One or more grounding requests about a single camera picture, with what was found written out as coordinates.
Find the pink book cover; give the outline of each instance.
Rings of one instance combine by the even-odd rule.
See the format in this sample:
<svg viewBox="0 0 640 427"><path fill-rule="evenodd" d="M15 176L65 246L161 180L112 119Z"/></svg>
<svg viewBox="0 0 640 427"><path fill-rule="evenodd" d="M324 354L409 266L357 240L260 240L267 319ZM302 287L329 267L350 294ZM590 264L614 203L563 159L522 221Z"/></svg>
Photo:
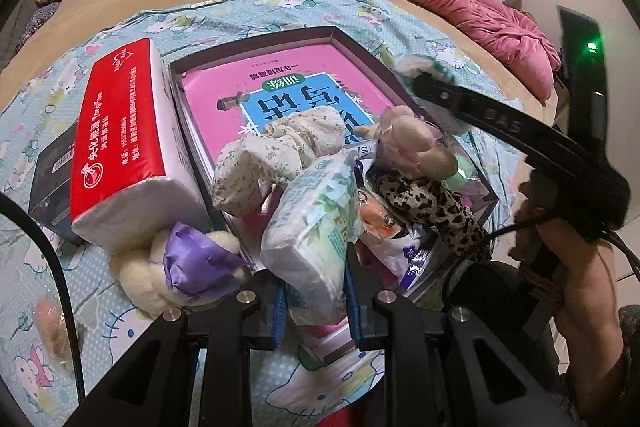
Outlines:
<svg viewBox="0 0 640 427"><path fill-rule="evenodd" d="M331 105L346 127L345 144L360 138L354 127L371 124L394 104L332 44L312 44L185 73L185 96L204 147L216 161L220 150L266 123L295 111ZM280 194L254 214L225 216L258 269L260 240Z"/></svg>

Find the white tissue pack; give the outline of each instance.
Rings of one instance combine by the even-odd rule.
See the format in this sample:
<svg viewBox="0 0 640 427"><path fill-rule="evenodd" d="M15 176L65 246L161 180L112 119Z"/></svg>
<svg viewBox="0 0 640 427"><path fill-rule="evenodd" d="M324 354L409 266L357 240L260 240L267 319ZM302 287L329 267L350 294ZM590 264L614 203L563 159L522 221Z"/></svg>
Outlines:
<svg viewBox="0 0 640 427"><path fill-rule="evenodd" d="M162 59L150 39L93 66L71 172L72 230L110 253L151 245L182 221L210 227L184 148Z"/></svg>
<svg viewBox="0 0 640 427"><path fill-rule="evenodd" d="M262 263L291 288L298 325L337 324L345 316L347 243L362 231L353 174L357 150L317 158L284 191L262 236Z"/></svg>

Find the metal bolt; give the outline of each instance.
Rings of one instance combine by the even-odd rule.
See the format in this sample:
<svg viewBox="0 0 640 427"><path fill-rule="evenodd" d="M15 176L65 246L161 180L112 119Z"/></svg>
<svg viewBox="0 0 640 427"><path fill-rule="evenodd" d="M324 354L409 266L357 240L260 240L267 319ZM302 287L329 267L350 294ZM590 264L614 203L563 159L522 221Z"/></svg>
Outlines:
<svg viewBox="0 0 640 427"><path fill-rule="evenodd" d="M169 308L168 310L164 310L162 312L162 318L169 322L175 322L182 315L182 310L180 308Z"/></svg>
<svg viewBox="0 0 640 427"><path fill-rule="evenodd" d="M238 299L238 302L242 302L242 304L249 304L250 302L255 301L255 293L251 290L242 290L241 292L238 292L236 299Z"/></svg>
<svg viewBox="0 0 640 427"><path fill-rule="evenodd" d="M458 306L457 308L453 308L451 310L451 316L455 321L467 322L469 318L471 318L471 313L466 308Z"/></svg>
<svg viewBox="0 0 640 427"><path fill-rule="evenodd" d="M391 290L381 290L378 292L378 300L384 302L386 304L391 304L392 302L396 302L398 296L395 292Z"/></svg>

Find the light blue bedsheet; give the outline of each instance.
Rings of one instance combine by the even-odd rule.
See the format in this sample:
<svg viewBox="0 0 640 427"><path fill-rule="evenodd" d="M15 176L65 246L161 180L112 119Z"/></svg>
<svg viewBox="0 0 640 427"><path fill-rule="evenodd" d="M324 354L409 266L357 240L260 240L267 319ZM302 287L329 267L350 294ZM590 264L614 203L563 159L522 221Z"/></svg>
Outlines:
<svg viewBox="0 0 640 427"><path fill-rule="evenodd" d="M407 55L436 57L449 64L461 86L505 100L445 34L385 0L211 0L148 10L69 50L21 90L0 117L0 187L26 208L38 152L78 117L92 64L121 45L149 36L164 60L175 60L223 42L318 25L338 26L391 68ZM500 198L492 214L494 229L510 214L518 154L479 130L460 142ZM54 288L49 269L30 240L5 219L0 250L0 375L35 427L61 426L76 407L74 382L43 352L31 319L33 303ZM63 243L58 254L84 338L89 391L150 320L110 275L105 252ZM277 352L252 354L255 426L313 425L368 391L384 370L382 353L354 351L308 371L297 351L289 333Z"/></svg>

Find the black box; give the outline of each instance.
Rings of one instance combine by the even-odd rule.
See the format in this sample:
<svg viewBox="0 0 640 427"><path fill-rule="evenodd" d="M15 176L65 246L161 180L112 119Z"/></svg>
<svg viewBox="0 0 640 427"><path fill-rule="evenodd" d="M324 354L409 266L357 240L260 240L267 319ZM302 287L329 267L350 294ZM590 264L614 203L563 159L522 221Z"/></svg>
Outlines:
<svg viewBox="0 0 640 427"><path fill-rule="evenodd" d="M73 124L38 155L29 214L51 232L80 245L84 240L71 231L70 217L71 159L75 141L76 124Z"/></svg>

